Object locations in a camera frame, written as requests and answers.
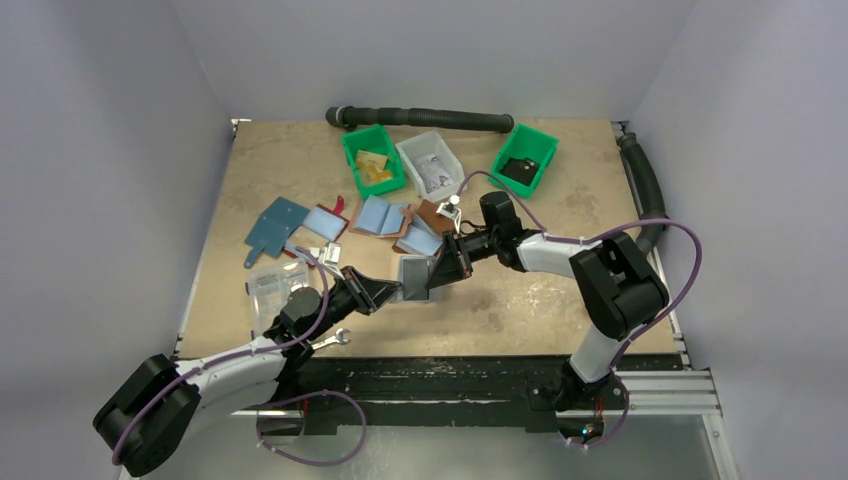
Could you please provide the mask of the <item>cream card holder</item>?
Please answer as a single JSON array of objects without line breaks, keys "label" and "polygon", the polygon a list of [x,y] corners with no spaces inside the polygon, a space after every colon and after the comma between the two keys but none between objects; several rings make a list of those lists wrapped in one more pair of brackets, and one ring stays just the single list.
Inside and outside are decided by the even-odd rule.
[{"label": "cream card holder", "polygon": [[428,289],[426,281],[432,272],[434,257],[401,255],[397,262],[397,281],[402,284],[396,303],[430,303],[441,298],[438,288]]}]

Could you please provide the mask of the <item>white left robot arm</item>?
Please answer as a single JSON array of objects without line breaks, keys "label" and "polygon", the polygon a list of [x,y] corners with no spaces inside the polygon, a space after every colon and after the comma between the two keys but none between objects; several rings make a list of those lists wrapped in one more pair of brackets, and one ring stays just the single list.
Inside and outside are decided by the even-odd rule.
[{"label": "white left robot arm", "polygon": [[168,460],[184,438],[234,412],[306,409],[317,395],[300,389],[300,370],[322,348],[319,337],[353,313],[378,311],[402,287],[346,266],[322,292],[291,292],[271,326],[241,347],[190,361],[147,358],[96,413],[93,427],[113,464],[141,477]]}]

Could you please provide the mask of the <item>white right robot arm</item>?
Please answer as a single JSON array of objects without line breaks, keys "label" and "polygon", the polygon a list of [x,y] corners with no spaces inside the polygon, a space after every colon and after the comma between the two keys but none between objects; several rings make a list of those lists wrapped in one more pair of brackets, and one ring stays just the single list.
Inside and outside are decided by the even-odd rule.
[{"label": "white right robot arm", "polygon": [[444,234],[426,289],[465,280],[475,262],[490,257],[518,272],[575,280],[592,326],[564,368],[561,392],[573,406],[588,405],[625,340],[668,305],[667,288],[625,232],[589,245],[556,242],[525,228],[504,191],[485,194],[479,204],[483,225]]}]

